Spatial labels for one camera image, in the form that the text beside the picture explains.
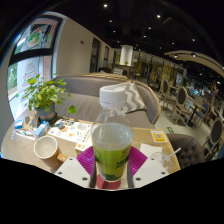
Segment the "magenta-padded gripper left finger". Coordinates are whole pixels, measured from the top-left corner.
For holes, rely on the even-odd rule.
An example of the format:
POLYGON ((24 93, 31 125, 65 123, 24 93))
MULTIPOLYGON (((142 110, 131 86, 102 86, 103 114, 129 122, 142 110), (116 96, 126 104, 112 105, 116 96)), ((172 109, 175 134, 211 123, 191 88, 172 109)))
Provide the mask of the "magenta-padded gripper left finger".
POLYGON ((68 157, 55 174, 84 188, 96 185, 96 163, 93 147, 89 147, 77 157, 68 157))

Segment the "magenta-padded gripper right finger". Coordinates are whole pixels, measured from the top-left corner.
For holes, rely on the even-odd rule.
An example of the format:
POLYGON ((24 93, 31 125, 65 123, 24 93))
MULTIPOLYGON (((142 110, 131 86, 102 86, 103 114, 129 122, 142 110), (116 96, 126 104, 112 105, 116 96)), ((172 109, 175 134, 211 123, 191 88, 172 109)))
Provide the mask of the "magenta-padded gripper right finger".
POLYGON ((140 188, 168 175, 161 163, 132 147, 127 166, 127 182, 129 188, 140 188))

